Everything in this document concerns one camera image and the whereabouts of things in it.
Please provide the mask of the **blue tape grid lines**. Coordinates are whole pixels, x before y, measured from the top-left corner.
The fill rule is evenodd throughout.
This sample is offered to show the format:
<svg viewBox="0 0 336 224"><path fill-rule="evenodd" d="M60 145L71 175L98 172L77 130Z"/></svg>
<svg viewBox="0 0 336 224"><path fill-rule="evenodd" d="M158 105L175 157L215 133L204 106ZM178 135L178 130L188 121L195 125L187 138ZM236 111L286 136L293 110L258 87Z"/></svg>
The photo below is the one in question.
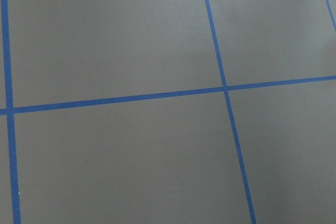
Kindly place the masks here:
<svg viewBox="0 0 336 224"><path fill-rule="evenodd" d="M240 168L240 173L242 175L245 195L247 199L247 206L249 211L250 220L252 223L257 223L253 200L250 192L248 176L246 173L246 166L244 163L243 153L240 145L240 140L238 136L238 130L235 122L234 112L232 108L232 103L230 100L230 92L236 90L247 90L247 89L257 89L275 86L288 86L292 84L302 84L302 83L313 83L322 81L335 80L335 76L323 76L323 77L312 77L312 78L301 78L301 79L289 79L289 80L279 80L279 81L269 81L269 82L259 82L259 83L247 83L239 85L228 85L225 68L223 66L219 43L217 39L217 33L215 29L215 22L213 19L213 14L211 10L210 0L204 0L207 17L211 29L212 41L215 48L216 60L219 68L219 74L221 77L222 85L220 87L213 88L202 88L193 90L181 90L181 91L170 91L161 93L150 93L150 94L138 94L129 95L125 97L113 97L113 98L103 98L103 99L93 99L93 100L83 100L83 101L71 101L71 102L61 102L52 104L41 104L41 105L30 105L15 107L14 106L14 93L13 93L13 75L11 66L11 51L10 51L10 32L9 32L9 14L8 14L8 0L1 0L1 25L2 25L2 45L3 45L3 62L4 62L4 83L5 83L5 101L6 106L1 109L1 115L6 116L7 121L7 139L8 139L8 159L9 159L9 177L10 177L10 193L12 201L12 217L13 223L21 223L21 209L20 209L20 191L19 191L19 179L18 179L18 167L17 167L17 149L16 149L16 135L15 135L15 115L22 113L31 112L42 112L49 110L61 110L70 108L80 108L85 106L96 106L132 101L144 101L144 100L155 100L162 98L173 98L173 97L185 97L189 95L199 95L207 93L223 93L227 112L229 116L230 126L234 138L235 149L238 157L238 163Z"/></svg>

